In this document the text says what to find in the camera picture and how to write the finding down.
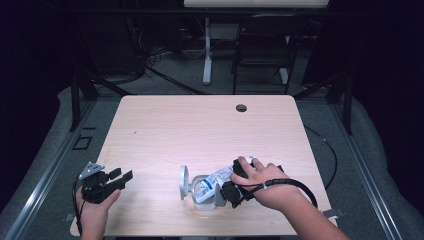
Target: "black strap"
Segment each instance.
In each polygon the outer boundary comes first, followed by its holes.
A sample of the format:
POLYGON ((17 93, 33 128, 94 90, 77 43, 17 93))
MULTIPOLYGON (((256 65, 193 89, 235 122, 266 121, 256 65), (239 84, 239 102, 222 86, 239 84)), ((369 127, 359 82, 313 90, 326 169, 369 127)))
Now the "black strap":
POLYGON ((312 205, 314 205, 316 208, 318 208, 317 200, 316 200, 314 194, 312 193, 312 191, 305 184, 303 184, 303 183, 301 183, 297 180, 291 179, 291 178, 277 178, 277 179, 268 180, 263 184, 258 184, 258 186, 255 187, 252 191, 249 191, 247 194, 244 194, 243 197, 240 198, 240 200, 236 204, 233 204, 233 208, 236 208, 245 199, 253 198, 253 193, 255 193, 256 191, 258 191, 262 188, 269 187, 271 185, 275 185, 275 184, 289 184, 289 185, 293 185, 293 186, 296 186, 296 187, 302 189, 306 193, 306 195, 308 195, 309 199, 312 202, 312 205))

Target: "white stand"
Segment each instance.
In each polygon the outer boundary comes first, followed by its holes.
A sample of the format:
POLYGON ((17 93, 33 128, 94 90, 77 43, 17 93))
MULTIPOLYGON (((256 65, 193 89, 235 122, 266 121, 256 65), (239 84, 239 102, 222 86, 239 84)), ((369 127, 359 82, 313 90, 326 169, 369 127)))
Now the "white stand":
POLYGON ((205 20, 205 68, 203 70, 203 84, 211 84, 211 72, 212 72, 212 57, 211 57, 211 37, 210 37, 210 25, 209 18, 205 20))

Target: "cable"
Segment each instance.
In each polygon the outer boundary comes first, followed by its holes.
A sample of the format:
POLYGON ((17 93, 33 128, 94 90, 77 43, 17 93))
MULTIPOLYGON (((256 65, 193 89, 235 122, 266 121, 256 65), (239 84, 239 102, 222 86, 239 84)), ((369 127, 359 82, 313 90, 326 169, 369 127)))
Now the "cable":
POLYGON ((328 148, 330 148, 331 152, 334 155, 334 170, 333 170, 333 174, 331 175, 330 180, 328 181, 328 183, 325 185, 325 189, 327 190, 328 187, 330 187, 330 184, 333 182, 334 177, 336 176, 336 172, 337 172, 337 167, 338 167, 338 159, 337 159, 337 154, 336 151, 334 151, 334 148, 330 145, 330 143, 327 141, 327 139, 325 139, 323 136, 321 136, 319 133, 317 133, 316 131, 314 131, 312 128, 303 125, 306 129, 308 129, 309 131, 313 132, 315 135, 317 135, 318 137, 320 137, 324 143, 328 146, 328 148))
POLYGON ((194 89, 192 87, 189 87, 189 86, 187 86, 187 85, 185 85, 185 84, 183 84, 181 82, 178 82, 177 80, 175 80, 175 79, 173 79, 173 78, 171 78, 171 77, 169 77, 169 76, 167 76, 167 75, 165 75, 165 74, 163 74, 161 72, 156 71, 155 69, 153 69, 152 67, 150 67, 148 65, 146 65, 146 68, 149 69, 154 74, 158 75, 159 77, 165 79, 166 81, 168 81, 170 83, 173 83, 177 87, 179 87, 179 88, 181 88, 181 89, 183 89, 183 90, 185 90, 187 92, 195 93, 195 94, 198 94, 198 95, 211 95, 208 92, 200 91, 200 90, 194 89))

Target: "black cable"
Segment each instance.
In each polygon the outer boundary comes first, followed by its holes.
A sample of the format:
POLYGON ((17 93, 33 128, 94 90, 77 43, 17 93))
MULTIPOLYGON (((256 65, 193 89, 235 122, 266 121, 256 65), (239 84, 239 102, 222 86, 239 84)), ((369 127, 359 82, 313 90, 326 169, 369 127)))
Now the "black cable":
POLYGON ((323 136, 321 136, 319 133, 317 133, 316 131, 314 131, 312 128, 303 125, 306 129, 308 129, 309 131, 313 132, 315 135, 317 135, 318 137, 320 137, 324 143, 328 146, 328 148, 330 148, 331 152, 334 155, 334 170, 333 170, 333 174, 331 175, 330 180, 328 181, 328 183, 325 185, 325 189, 327 190, 328 187, 330 187, 330 184, 333 182, 334 177, 336 176, 336 172, 337 172, 337 167, 338 167, 338 159, 337 159, 337 154, 336 151, 334 151, 334 148, 330 145, 330 143, 327 141, 327 139, 325 139, 323 136))
POLYGON ((200 91, 200 90, 194 89, 192 87, 189 87, 189 86, 187 86, 187 85, 185 85, 185 84, 183 84, 181 82, 178 82, 177 80, 175 80, 175 79, 173 79, 173 78, 171 78, 171 77, 169 77, 169 76, 167 76, 167 75, 165 75, 165 74, 163 74, 161 72, 156 71, 155 69, 153 69, 152 67, 150 67, 148 65, 146 65, 146 68, 149 69, 154 74, 158 75, 159 77, 165 79, 166 81, 168 81, 168 82, 176 85, 177 87, 179 87, 179 88, 181 88, 181 89, 183 89, 185 91, 188 91, 190 93, 195 93, 195 94, 198 94, 198 95, 211 95, 208 92, 200 91))
POLYGON ((296 186, 296 187, 302 189, 302 191, 304 191, 306 193, 306 195, 308 195, 309 199, 311 200, 312 205, 314 205, 316 208, 318 208, 318 202, 315 198, 315 195, 312 193, 312 191, 305 184, 303 184, 303 183, 301 183, 297 180, 291 179, 291 178, 277 178, 277 179, 268 180, 268 181, 266 181, 265 183, 262 183, 262 184, 253 185, 253 186, 256 186, 256 188, 249 191, 247 194, 243 195, 243 197, 240 198, 240 200, 236 204, 233 204, 233 208, 236 208, 245 199, 251 199, 253 197, 253 193, 255 193, 256 191, 263 189, 263 188, 266 189, 267 187, 272 186, 272 185, 276 185, 276 184, 289 184, 289 185, 293 185, 293 186, 296 186))

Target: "table top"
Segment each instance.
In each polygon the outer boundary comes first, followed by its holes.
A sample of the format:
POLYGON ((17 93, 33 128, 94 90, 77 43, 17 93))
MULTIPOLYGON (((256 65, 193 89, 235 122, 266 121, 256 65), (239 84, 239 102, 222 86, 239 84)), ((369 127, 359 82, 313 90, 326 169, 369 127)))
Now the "table top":
MULTIPOLYGON (((109 211, 107 236, 294 235, 280 213, 254 199, 198 211, 180 198, 181 165, 191 180, 254 155, 281 165, 330 209, 296 103, 290 96, 127 96, 121 100, 97 160, 110 172, 133 171, 109 211), (245 112, 236 110, 238 105, 245 112)), ((75 222, 71 233, 78 235, 75 222)))
POLYGON ((328 0, 184 0, 185 7, 326 8, 328 0))

